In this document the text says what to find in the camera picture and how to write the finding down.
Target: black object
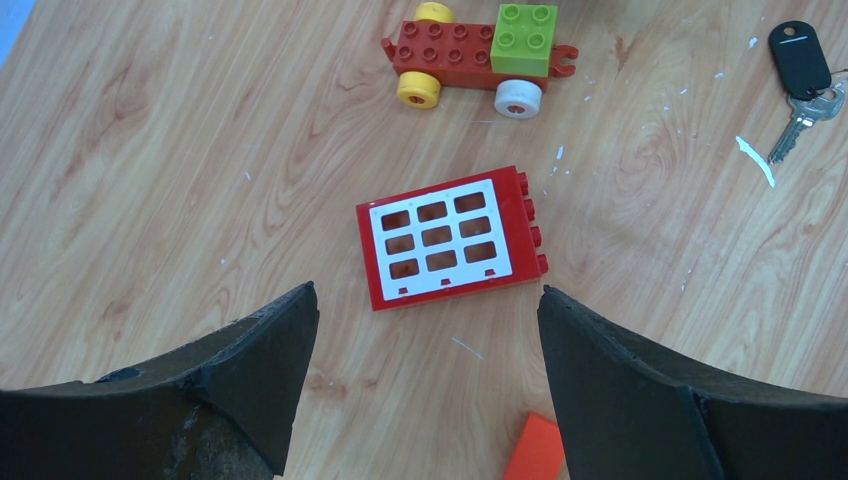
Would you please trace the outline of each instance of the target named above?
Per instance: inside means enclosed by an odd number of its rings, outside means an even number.
[[[800,100],[812,100],[830,87],[831,76],[816,30],[807,23],[781,23],[769,34],[769,48],[783,88]]]
[[[95,383],[0,391],[0,478],[282,475],[317,328],[307,283]]]
[[[551,287],[539,333],[573,480],[848,478],[848,401],[724,372]]]

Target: wood grain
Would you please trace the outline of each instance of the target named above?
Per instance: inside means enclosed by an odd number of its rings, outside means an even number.
[[[315,280],[287,476],[498,478],[526,413],[553,415],[541,283],[374,314],[353,206],[516,164],[545,282],[711,365],[848,396],[848,120],[805,133],[775,189],[735,142],[765,154],[789,118],[770,30],[805,20],[846,68],[848,4],[561,2],[578,74],[526,122],[490,92],[395,100],[378,43],[415,4],[40,0],[0,70],[0,386],[91,381]]]

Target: green block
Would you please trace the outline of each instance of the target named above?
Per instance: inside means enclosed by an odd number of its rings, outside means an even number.
[[[501,5],[492,42],[492,71],[547,77],[559,9],[549,5]]]

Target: red block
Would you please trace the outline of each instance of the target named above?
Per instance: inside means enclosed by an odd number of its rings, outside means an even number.
[[[504,480],[556,480],[564,460],[565,450],[557,424],[531,412]]]
[[[494,25],[408,21],[401,26],[397,45],[388,38],[381,45],[398,75],[422,72],[438,79],[442,86],[496,90],[503,81],[520,79],[547,91],[550,77],[568,77],[576,70],[573,65],[562,65],[562,60],[577,58],[577,49],[557,45],[551,51],[549,77],[494,73],[489,59],[494,32]]]
[[[548,271],[527,175],[505,167],[356,206],[374,310],[538,279]]]

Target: toy wheel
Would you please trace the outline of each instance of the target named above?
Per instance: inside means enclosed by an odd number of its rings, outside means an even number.
[[[450,8],[438,2],[424,2],[415,9],[413,20],[431,20],[439,23],[453,23],[456,17]]]
[[[402,73],[398,80],[398,99],[413,108],[433,108],[439,103],[442,84],[432,75]]]
[[[495,110],[509,118],[524,120],[539,113],[542,89],[526,80],[507,80],[498,85]]]

